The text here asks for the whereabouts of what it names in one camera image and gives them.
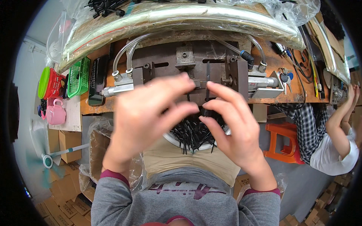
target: wooden workbench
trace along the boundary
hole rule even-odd
[[[287,95],[284,95],[281,93],[277,98],[269,99],[269,98],[263,98],[263,99],[249,99],[248,103],[301,103],[303,102],[303,89],[300,84],[300,81],[297,77],[297,74],[294,70],[293,65],[286,59],[279,55],[277,55],[271,48],[271,43],[267,40],[263,39],[257,39],[260,43],[261,47],[264,50],[265,56],[266,56],[266,62],[268,64],[266,68],[266,74],[269,76],[273,71],[278,71],[278,68],[280,67],[286,67],[287,69],[292,69],[294,78],[291,81],[292,91],[293,93],[290,93],[289,88],[287,87]],[[126,40],[117,41],[115,44],[115,54],[118,53],[118,51],[126,44]],[[104,47],[94,51],[88,57],[90,58],[90,61],[93,62],[96,58],[109,53],[109,44],[105,45]],[[254,46],[251,50],[252,56],[255,58],[255,64],[258,65],[261,57],[258,49]],[[295,56],[301,62],[301,57],[299,52],[295,51]],[[117,69],[120,72],[126,71],[126,55],[124,54],[121,59],[119,60]],[[109,70],[107,74],[107,84],[106,86],[114,86],[114,79],[112,77],[112,64],[113,62],[109,63]],[[309,70],[306,71],[306,74],[310,74],[310,66],[307,67]],[[303,81],[304,88],[307,93],[306,102],[329,102],[329,90],[327,88],[326,82],[323,79],[324,84],[324,92],[325,92],[325,99],[320,100],[319,97],[316,97],[314,92],[314,85],[313,83],[308,83],[307,79],[302,76],[301,73],[300,78]],[[89,106],[88,105],[88,92],[81,95],[80,98],[80,112],[82,115],[87,114],[99,114],[103,112],[112,112],[114,111],[114,105],[115,105],[116,97],[109,97],[106,98],[104,105],[102,106]]]

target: green plastic basket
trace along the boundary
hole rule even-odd
[[[68,77],[68,98],[77,95],[82,95],[88,90],[88,77],[89,77],[89,63],[88,57],[83,58],[81,61],[76,62],[69,69]]]

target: checkered shirt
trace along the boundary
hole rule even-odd
[[[295,120],[300,156],[305,163],[310,164],[312,154],[326,133],[325,123],[328,114],[325,104],[322,108],[316,109],[316,114],[311,103],[305,103],[302,108],[296,110],[301,105],[302,103],[282,103],[277,104],[276,108]]]

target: blue key fob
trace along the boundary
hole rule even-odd
[[[293,73],[291,73],[291,72],[288,73],[288,76],[290,77],[290,80],[292,80],[294,77]]]

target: plastic stool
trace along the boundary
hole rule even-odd
[[[273,158],[286,163],[304,164],[300,159],[299,145],[296,134],[296,125],[292,123],[267,124],[267,131],[270,131],[270,148],[269,151],[263,151],[265,157]],[[277,144],[277,134],[290,139],[289,146],[284,145],[282,153],[275,153]]]

